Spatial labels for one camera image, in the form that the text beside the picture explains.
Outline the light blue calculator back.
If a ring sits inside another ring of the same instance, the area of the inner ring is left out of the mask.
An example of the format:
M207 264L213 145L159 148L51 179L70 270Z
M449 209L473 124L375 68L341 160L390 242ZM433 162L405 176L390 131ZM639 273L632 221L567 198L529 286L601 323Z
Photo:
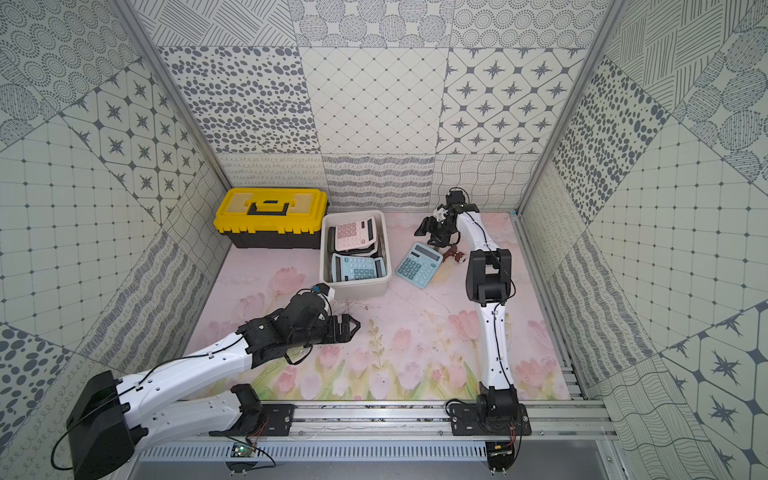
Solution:
M334 282L383 278L386 276L386 265L380 257L358 257L334 253L331 257L331 276Z

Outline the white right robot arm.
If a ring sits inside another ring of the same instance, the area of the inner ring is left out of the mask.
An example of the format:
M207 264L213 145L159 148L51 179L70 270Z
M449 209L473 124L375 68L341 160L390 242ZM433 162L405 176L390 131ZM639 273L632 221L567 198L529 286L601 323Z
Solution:
M433 247L467 243L466 294L476 307L484 345L477 421L484 432L505 428L513 435L522 435L523 406L513 382L505 337L506 304L516 295L511 252L492 240L479 208L461 187L449 189L445 202L422 220L415 234L426 236Z

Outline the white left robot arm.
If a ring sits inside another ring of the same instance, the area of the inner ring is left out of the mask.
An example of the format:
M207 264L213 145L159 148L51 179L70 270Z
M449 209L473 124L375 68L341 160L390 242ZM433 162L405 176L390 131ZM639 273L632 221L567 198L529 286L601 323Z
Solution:
M288 435L294 405L268 407L250 384L197 400L189 396L270 361L287 360L292 349L311 352L316 345L350 342L361 324L349 314L333 314L331 294L330 287L317 284L191 355L121 378L110 371L91 377L63 437L74 477L101 479L145 450L198 434L240 437L249 448L261 434Z

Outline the white plastic storage box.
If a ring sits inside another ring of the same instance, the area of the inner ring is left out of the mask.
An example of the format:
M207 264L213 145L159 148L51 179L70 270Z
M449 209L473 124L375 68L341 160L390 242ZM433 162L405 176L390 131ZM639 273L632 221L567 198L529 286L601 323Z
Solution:
M376 222L377 243L369 250L340 252L334 247L335 227L358 220L373 217ZM322 222L322 234L320 244L320 281L332 287L335 291L334 298L339 301L362 300L370 297L381 296L386 293L393 268L391 264L390 242L388 241L386 221L384 214L379 210L367 210L346 213L334 213L325 216ZM386 276L383 278L334 282L331 276L331 257L334 253L358 257L380 257L386 265Z

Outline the yellow and black toolbox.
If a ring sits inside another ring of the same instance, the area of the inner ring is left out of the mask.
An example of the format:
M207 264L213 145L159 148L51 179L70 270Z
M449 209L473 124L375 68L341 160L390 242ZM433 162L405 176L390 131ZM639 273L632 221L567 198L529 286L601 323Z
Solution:
M214 227L240 249L318 249L328 205L318 189L233 188Z

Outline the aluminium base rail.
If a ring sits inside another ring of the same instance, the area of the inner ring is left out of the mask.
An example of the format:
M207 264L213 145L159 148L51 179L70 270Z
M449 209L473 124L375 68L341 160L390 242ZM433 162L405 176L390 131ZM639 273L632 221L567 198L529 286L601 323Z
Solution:
M514 447L549 443L615 450L618 435L599 401L534 401L523 423L482 427L472 407L430 402L299 402L284 414L266 406L266 429L251 441L229 434L168 441L140 453L141 461L279 463L323 460L485 461L508 459Z

